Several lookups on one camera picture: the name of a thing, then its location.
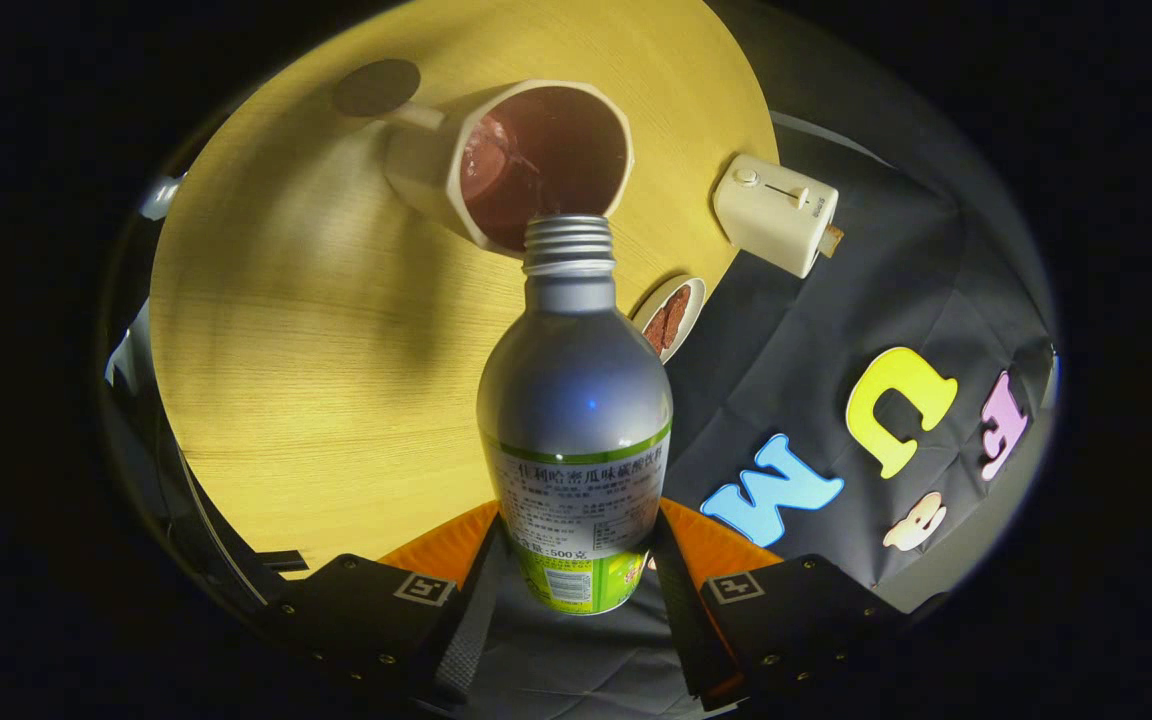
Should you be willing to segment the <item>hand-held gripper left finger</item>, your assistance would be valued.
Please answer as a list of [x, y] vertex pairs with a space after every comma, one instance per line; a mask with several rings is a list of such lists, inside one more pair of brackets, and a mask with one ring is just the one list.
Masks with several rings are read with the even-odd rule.
[[509, 538], [490, 501], [379, 560], [343, 553], [256, 626], [380, 706], [462, 706], [492, 626]]

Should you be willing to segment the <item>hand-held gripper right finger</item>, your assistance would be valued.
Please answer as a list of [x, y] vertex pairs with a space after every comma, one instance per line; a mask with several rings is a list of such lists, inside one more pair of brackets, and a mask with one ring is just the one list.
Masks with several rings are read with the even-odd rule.
[[687, 692], [707, 710], [812, 696], [914, 623], [818, 553], [782, 559], [669, 498], [652, 552]]

